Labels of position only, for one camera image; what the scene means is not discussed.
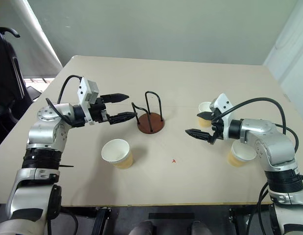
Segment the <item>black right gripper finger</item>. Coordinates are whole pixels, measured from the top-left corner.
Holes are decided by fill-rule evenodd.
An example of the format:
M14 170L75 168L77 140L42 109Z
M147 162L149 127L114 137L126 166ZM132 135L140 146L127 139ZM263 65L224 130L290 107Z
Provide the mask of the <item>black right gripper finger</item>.
M208 121L211 121L214 119L214 114L212 112L201 112L201 113L197 114L197 116L199 118L202 118L202 119L208 120Z
M208 132L203 132L199 129L187 129L185 130L185 132L195 139L203 140L210 144L214 144L214 137Z

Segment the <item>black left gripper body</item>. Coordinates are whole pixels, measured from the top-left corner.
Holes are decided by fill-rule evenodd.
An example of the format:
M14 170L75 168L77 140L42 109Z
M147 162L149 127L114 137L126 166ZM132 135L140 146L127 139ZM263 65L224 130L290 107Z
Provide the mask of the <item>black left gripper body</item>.
M110 102L107 96L100 96L96 99L94 104L90 104L89 113L93 121L102 123L109 121L109 115L106 111L106 103Z

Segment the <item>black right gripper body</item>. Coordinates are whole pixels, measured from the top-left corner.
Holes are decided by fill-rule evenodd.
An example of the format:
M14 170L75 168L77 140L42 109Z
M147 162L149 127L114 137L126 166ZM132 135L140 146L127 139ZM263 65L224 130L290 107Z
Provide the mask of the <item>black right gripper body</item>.
M228 140L228 133L225 132L225 123L224 121L220 119L215 119L221 114L221 111L218 108L215 108L213 113L212 113L212 120L211 120L211 125L212 125L212 130L214 131L211 139L210 139L210 144L214 144L216 140Z

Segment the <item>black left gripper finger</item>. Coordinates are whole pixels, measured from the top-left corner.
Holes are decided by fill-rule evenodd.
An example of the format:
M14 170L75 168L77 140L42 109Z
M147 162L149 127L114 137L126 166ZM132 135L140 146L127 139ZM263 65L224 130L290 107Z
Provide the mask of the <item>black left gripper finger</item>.
M136 112L123 112L123 113L118 113L117 115L114 116L108 115L108 122L110 123L110 125L122 123L131 120L136 116L137 116Z
M120 94L120 93L102 95L103 103L118 103L118 102L122 102L128 98L129 98L128 95Z

